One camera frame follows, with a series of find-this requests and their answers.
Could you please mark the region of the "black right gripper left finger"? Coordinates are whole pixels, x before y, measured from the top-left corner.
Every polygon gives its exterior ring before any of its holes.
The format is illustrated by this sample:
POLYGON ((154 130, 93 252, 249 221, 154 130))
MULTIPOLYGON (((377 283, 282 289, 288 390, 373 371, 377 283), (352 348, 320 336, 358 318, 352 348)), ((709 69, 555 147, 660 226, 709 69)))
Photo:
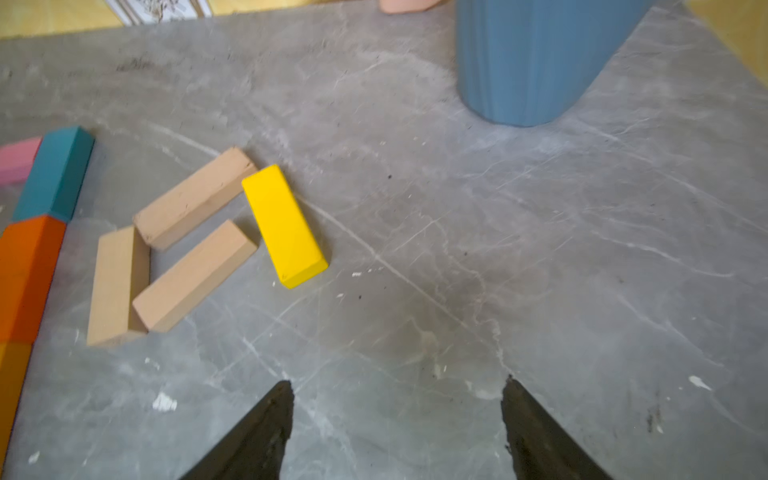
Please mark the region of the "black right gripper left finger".
POLYGON ((278 479, 293 427, 294 392, 282 380, 183 477, 278 479))

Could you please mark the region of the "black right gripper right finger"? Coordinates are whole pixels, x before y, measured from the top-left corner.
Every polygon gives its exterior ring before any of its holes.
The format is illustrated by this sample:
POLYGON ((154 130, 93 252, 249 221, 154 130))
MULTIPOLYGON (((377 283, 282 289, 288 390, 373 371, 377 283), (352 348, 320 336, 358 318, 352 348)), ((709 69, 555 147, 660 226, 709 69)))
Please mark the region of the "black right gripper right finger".
POLYGON ((502 391, 501 412, 518 479, 611 478, 512 376, 502 391))

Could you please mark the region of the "yellow wooden block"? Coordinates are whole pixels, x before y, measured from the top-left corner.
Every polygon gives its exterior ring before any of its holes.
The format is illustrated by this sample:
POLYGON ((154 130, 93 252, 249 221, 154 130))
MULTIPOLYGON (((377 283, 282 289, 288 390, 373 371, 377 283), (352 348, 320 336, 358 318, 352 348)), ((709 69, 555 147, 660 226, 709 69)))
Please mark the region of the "yellow wooden block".
POLYGON ((278 165, 242 180, 242 188, 280 283, 292 289, 328 268, 278 165))

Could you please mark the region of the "amber orange wooden block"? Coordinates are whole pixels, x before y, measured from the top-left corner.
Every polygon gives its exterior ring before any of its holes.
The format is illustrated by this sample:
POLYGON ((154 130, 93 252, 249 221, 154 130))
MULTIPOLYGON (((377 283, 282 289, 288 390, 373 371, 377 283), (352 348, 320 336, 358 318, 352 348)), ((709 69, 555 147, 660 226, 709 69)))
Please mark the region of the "amber orange wooden block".
POLYGON ((1 465, 4 465, 5 462, 31 351, 31 344, 15 342, 1 343, 1 465))

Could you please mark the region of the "red orange wooden block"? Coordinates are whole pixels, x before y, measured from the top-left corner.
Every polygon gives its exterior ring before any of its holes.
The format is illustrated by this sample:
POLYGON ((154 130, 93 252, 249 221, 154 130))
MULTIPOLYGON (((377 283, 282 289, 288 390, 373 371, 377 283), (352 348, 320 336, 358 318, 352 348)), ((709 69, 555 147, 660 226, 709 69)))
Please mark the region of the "red orange wooden block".
POLYGON ((67 224, 41 215, 1 236, 1 340, 36 340, 67 224))

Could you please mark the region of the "teal wooden block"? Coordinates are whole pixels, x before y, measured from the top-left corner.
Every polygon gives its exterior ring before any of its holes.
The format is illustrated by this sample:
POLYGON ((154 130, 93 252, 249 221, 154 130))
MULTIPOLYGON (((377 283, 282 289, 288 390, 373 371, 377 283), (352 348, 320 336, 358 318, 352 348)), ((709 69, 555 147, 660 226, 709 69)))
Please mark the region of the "teal wooden block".
POLYGON ((48 215, 69 223, 94 143, 94 137, 80 126, 45 134, 11 222, 48 215))

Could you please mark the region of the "pink wooden block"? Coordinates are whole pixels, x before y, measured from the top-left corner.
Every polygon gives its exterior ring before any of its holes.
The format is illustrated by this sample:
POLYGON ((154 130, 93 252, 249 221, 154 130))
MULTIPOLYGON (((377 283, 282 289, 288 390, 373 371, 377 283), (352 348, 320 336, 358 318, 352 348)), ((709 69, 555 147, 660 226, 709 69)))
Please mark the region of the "pink wooden block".
POLYGON ((23 183, 28 178, 43 137, 3 145, 0 149, 0 185, 23 183))

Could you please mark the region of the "natural wooden block middle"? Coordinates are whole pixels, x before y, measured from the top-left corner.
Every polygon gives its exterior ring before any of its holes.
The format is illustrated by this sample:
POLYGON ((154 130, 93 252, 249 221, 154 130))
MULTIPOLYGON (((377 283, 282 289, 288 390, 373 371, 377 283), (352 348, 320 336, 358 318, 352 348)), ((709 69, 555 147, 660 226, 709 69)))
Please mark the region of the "natural wooden block middle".
POLYGON ((222 223, 134 300, 152 332, 167 332, 257 251, 231 220, 222 223))

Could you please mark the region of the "natural wooden block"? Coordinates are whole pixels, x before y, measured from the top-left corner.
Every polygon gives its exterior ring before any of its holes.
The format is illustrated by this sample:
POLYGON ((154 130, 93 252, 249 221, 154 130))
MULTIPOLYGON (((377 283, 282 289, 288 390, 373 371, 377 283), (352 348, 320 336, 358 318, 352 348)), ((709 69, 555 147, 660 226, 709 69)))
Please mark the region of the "natural wooden block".
POLYGON ((113 347, 145 336, 148 329, 133 300, 150 283, 150 248, 135 226, 98 241, 87 344, 113 347))
POLYGON ((222 223, 134 300, 152 332, 167 332, 257 251, 231 220, 222 223))

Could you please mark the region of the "natural wooden block left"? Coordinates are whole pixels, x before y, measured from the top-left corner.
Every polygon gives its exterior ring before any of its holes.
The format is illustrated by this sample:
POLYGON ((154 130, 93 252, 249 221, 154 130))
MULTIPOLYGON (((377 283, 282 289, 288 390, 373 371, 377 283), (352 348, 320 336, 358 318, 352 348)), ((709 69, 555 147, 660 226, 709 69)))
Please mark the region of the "natural wooden block left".
POLYGON ((87 344, 113 347, 145 336, 148 329, 133 300, 150 283, 150 248, 135 226, 98 241, 87 344))

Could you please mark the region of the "tan wooden block upper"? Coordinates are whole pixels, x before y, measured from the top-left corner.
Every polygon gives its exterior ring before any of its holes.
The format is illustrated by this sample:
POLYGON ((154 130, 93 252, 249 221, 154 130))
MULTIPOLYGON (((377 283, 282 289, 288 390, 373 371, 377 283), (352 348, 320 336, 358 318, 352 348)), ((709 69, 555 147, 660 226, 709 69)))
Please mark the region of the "tan wooden block upper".
POLYGON ((242 180, 256 172, 232 147, 135 214, 133 223, 148 246, 165 250, 239 195, 242 180))

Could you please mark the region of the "blue flower pot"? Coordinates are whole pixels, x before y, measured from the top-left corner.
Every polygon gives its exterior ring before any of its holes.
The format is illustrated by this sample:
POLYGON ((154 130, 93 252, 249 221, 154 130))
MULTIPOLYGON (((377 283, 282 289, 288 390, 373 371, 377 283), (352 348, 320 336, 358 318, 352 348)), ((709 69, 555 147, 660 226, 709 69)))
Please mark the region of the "blue flower pot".
POLYGON ((493 123, 549 123, 580 99, 651 6, 637 0, 458 1, 460 98, 493 123))

